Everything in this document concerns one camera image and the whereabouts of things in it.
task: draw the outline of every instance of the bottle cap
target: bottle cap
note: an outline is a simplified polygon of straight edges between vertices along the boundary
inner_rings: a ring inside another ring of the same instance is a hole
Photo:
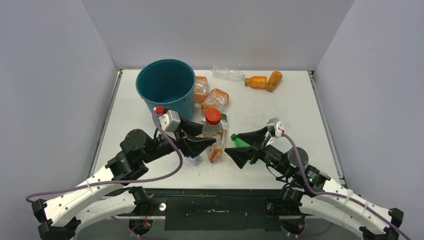
[[[210,109],[206,112],[206,122],[210,125],[217,125],[221,122],[221,112],[217,109]]]
[[[266,90],[268,91],[268,92],[272,92],[272,91],[274,91],[276,89],[276,87],[275,86],[273,86],[273,85],[271,85],[271,84],[268,84],[268,85],[266,85]]]

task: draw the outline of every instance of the red lid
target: red lid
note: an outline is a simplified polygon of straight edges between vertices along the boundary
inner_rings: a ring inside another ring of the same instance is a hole
[[[217,125],[221,122],[221,112],[217,109],[210,109],[206,112],[206,122],[210,125]]]

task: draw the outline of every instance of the transparent bottle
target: transparent bottle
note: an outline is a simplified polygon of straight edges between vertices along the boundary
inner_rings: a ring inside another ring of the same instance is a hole
[[[273,71],[269,77],[268,83],[266,84],[266,90],[268,92],[274,91],[281,82],[283,74],[279,71]]]
[[[233,82],[242,82],[245,74],[235,68],[213,65],[212,76],[218,79],[230,80]]]
[[[254,89],[266,89],[267,77],[266,76],[252,76],[251,78],[244,79],[244,85]]]
[[[203,115],[208,112],[208,110],[216,109],[219,112],[223,112],[226,108],[230,96],[223,90],[214,88],[207,95],[206,99],[201,104],[201,113]]]
[[[212,146],[206,148],[206,154],[209,161],[213,163],[216,159],[223,155],[221,148],[224,128],[221,123],[221,112],[217,109],[210,109],[206,113],[206,122],[203,124],[201,134],[204,138],[214,138],[216,142]]]
[[[194,103],[201,104],[209,94],[208,79],[204,76],[196,76],[194,85]]]

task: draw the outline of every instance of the bottle with red cap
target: bottle with red cap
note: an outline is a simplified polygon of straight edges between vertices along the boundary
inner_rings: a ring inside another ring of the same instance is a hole
[[[221,112],[217,109],[210,109],[206,112],[206,122],[201,129],[201,134],[204,138],[214,138],[216,142],[206,149],[209,161],[213,163],[216,159],[223,155],[221,141],[224,133],[224,128],[221,123]]]

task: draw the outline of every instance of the clear jar with orange label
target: clear jar with orange label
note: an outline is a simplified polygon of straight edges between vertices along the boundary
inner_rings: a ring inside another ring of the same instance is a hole
[[[201,104],[201,113],[206,115],[206,112],[210,109],[217,109],[221,113],[226,108],[230,96],[223,90],[214,88],[207,95],[206,99]]]
[[[244,85],[254,89],[266,89],[267,77],[266,76],[252,76],[251,78],[244,79]]]
[[[201,104],[209,94],[208,79],[204,76],[196,76],[194,85],[194,103]]]
[[[273,71],[269,77],[268,83],[266,84],[266,90],[268,92],[274,91],[281,82],[283,74],[279,71]]]

